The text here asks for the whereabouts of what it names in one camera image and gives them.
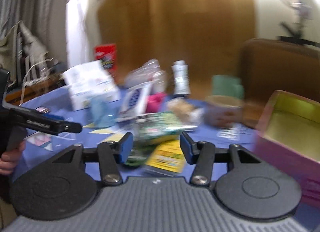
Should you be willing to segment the person's left hand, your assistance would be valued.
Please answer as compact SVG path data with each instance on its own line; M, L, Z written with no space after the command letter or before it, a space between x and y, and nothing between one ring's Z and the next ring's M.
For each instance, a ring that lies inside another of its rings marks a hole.
M8 176L15 171L19 161L22 157L22 153L25 150L25 140L20 142L19 146L11 151L7 151L1 155L0 161L0 173L1 175Z

